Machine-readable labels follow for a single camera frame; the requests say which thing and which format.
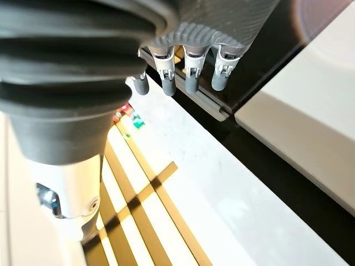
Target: robotic arm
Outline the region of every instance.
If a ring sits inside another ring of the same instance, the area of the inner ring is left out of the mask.
[[[222,90],[278,0],[1,0],[0,110],[12,122],[43,211],[84,239],[95,226],[111,117],[148,93],[148,46],[165,94],[175,92],[174,46],[185,51],[186,90],[198,90],[216,49],[212,85]]]

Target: white table surface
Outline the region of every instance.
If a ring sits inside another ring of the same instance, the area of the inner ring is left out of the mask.
[[[214,265],[346,265],[150,78],[149,84],[145,96],[133,89],[130,103],[177,164],[171,197],[197,240],[209,241],[201,245]]]

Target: gray rubber fingertip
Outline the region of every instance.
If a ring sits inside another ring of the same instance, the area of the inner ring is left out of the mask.
[[[185,89],[188,94],[195,94],[199,90],[199,79],[195,76],[186,76]]]
[[[167,96],[173,96],[176,92],[175,79],[164,79],[162,80],[163,91]]]
[[[224,76],[217,76],[214,73],[211,85],[214,90],[221,91],[226,87],[227,82],[228,82],[228,78],[226,78]]]
[[[133,83],[138,94],[146,95],[149,92],[149,84],[146,77],[144,79],[133,80]]]

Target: beige panel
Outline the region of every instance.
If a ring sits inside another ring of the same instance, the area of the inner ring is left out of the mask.
[[[60,241],[60,232],[40,211],[36,186],[29,176],[12,129],[9,129],[8,137],[12,266],[84,266],[83,253],[71,254],[68,250],[71,245]]]
[[[5,210],[6,117],[0,112],[0,211]]]
[[[355,216],[355,2],[236,114]]]

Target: wooden slat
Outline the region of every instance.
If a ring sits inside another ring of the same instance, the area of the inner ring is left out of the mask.
[[[105,156],[111,171],[122,191],[123,197],[125,198],[126,202],[132,200],[136,193],[133,190],[131,183],[129,182],[126,173],[123,171],[123,168],[118,161],[115,152],[113,151],[110,143],[106,143],[105,147]]]
[[[131,247],[118,219],[112,220],[106,227],[106,231],[118,264],[129,266],[137,265]]]
[[[109,266],[99,236],[94,237],[90,242],[83,245],[83,250],[88,266]]]
[[[163,203],[165,209],[167,210],[168,214],[170,215],[171,219],[175,223],[175,226],[179,230],[182,238],[184,239],[186,245],[189,247],[192,255],[195,257],[197,263],[199,265],[208,266],[212,265],[209,258],[207,257],[204,250],[201,248],[201,245],[196,240],[195,236],[193,235],[190,228],[187,226],[186,222],[184,221],[183,217],[181,216],[180,212],[174,205],[173,201],[169,197],[168,193],[166,192],[163,186],[158,186],[155,189],[156,194],[160,198],[161,202]]]
[[[115,217],[116,212],[103,182],[100,184],[100,198],[99,212],[103,223],[107,224],[113,217]]]
[[[120,130],[120,132],[122,134],[127,133],[127,129],[125,128],[125,126],[123,124],[117,123],[116,126],[118,127],[118,129]],[[151,167],[148,164],[145,157],[143,156],[139,147],[134,142],[134,140],[132,138],[129,138],[129,139],[126,139],[126,142],[129,145],[129,147],[131,148],[134,156],[138,160],[138,163],[141,165],[143,171],[148,176],[148,179],[150,180],[151,185],[153,186],[154,190],[157,192],[165,209],[167,210],[169,216],[173,220],[175,226],[177,227],[178,231],[180,232],[186,245],[189,247],[191,253],[195,257],[197,263],[199,265],[212,265],[212,263],[210,262],[209,258],[206,255],[206,253],[201,248],[201,245],[198,243],[198,241],[196,240],[192,231],[185,223],[180,212],[175,207],[175,205],[174,205],[173,201],[171,200],[171,198],[169,197],[168,193],[166,193],[165,189],[161,185],[162,183],[164,183],[164,181],[166,179],[168,179],[178,169],[177,165],[174,162],[171,162],[164,170],[162,170],[162,172],[160,174],[156,175],[154,173],[154,171],[151,169]],[[140,196],[140,202],[142,202],[144,200],[142,198],[143,195],[139,195],[139,196]]]
[[[143,207],[141,206],[139,197],[136,196],[126,174],[120,167],[110,143],[106,144],[105,156],[154,264],[171,265],[168,255],[161,245]]]
[[[123,124],[117,123],[116,126],[122,135],[125,135],[128,133],[126,127]],[[129,148],[132,150],[132,153],[136,157],[138,163],[142,167],[142,169],[143,169],[144,173],[146,174],[147,178],[149,179],[149,181],[153,180],[156,177],[156,173],[149,166],[147,160],[143,156],[143,154],[140,151],[137,144],[133,141],[132,138],[125,139],[125,141],[127,142]]]

